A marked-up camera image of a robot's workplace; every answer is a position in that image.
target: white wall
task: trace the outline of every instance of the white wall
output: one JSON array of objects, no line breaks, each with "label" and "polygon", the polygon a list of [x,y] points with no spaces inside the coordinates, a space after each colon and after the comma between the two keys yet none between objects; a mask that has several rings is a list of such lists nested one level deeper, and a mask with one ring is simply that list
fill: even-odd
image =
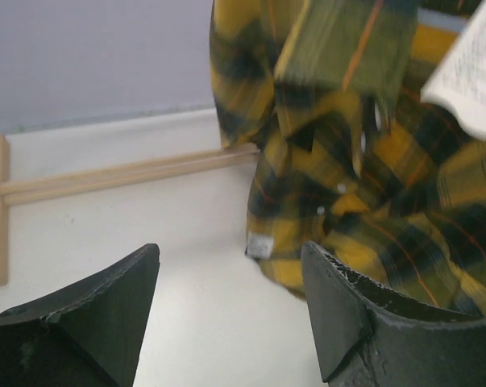
[{"label": "white wall", "polygon": [[[211,106],[212,0],[0,0],[0,131]],[[422,14],[459,29],[463,21]]]}]

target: yellow plaid fabric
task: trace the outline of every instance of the yellow plaid fabric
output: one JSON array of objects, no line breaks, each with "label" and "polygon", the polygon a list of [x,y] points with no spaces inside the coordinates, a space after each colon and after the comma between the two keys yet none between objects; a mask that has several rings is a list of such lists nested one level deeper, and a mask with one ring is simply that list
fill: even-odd
[{"label": "yellow plaid fabric", "polygon": [[273,281],[303,294],[313,240],[410,297],[486,316],[486,143],[420,103],[455,35],[417,25],[418,3],[214,0],[222,143],[261,149],[247,231],[272,240],[253,258]]}]

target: dark green curved object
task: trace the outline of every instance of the dark green curved object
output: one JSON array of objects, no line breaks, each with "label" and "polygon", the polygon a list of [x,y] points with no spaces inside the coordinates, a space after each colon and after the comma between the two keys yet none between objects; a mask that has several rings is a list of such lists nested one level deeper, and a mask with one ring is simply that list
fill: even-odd
[{"label": "dark green curved object", "polygon": [[0,314],[0,387],[130,387],[159,272],[148,244]]},{"label": "dark green curved object", "polygon": [[486,387],[486,318],[385,288],[315,243],[303,247],[301,267],[330,387]]}]

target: clothing label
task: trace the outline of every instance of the clothing label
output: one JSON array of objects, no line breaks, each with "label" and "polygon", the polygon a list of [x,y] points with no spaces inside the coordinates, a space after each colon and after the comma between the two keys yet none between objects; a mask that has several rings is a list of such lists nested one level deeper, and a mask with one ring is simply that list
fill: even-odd
[{"label": "clothing label", "polygon": [[269,260],[272,256],[274,244],[275,240],[271,236],[248,232],[247,254],[252,258]]},{"label": "clothing label", "polygon": [[469,135],[486,140],[486,0],[424,85],[421,97],[448,109]]}]

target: white page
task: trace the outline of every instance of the white page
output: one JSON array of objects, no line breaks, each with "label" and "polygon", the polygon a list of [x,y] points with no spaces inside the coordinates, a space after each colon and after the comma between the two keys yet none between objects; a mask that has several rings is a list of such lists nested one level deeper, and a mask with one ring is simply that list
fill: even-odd
[{"label": "white page", "polygon": [[486,140],[486,0],[421,91],[448,109],[471,136]]}]

